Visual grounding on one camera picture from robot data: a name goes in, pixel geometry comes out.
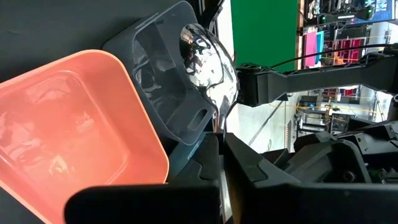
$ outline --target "shiny metal object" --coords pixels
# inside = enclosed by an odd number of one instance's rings
[[[223,133],[226,116],[238,95],[238,78],[231,57],[217,37],[199,24],[183,28],[180,51],[190,81],[216,109],[215,132]]]

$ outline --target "black cable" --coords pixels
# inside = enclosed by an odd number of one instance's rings
[[[297,57],[297,58],[292,58],[290,60],[287,60],[287,61],[278,63],[276,65],[273,65],[273,66],[271,66],[271,68],[275,68],[275,67],[278,67],[279,65],[283,65],[283,64],[286,64],[286,63],[289,63],[289,62],[293,62],[295,60],[300,60],[300,59],[303,59],[303,58],[317,56],[317,55],[322,55],[322,54],[328,54],[328,53],[339,52],[339,51],[344,51],[344,50],[356,50],[356,49],[366,49],[366,48],[371,48],[371,47],[389,47],[389,46],[391,46],[391,44],[369,44],[369,45],[357,46],[357,47],[347,47],[347,48],[344,48],[344,49],[328,50],[328,51],[325,51],[325,52],[318,52],[318,53],[315,53],[315,54],[309,54],[309,55],[304,55],[304,56]]]

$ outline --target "plastic bin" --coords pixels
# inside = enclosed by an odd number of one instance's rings
[[[63,223],[68,198],[87,187],[166,179],[162,145],[107,52],[82,51],[1,83],[0,101],[0,187],[45,223]]]
[[[187,145],[196,142],[214,112],[190,83],[180,55],[181,31],[196,22],[191,5],[179,2],[103,47],[126,67],[157,134]]]

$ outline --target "green backdrop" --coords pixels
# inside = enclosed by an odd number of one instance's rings
[[[295,57],[297,0],[231,0],[237,64],[272,66]],[[277,70],[293,70],[294,62]]]

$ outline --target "gray plastic bin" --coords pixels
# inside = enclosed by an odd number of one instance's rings
[[[191,23],[197,23],[191,5],[179,2],[103,47],[126,67],[157,134],[187,145],[196,142],[214,112],[188,80],[180,55],[181,30]]]

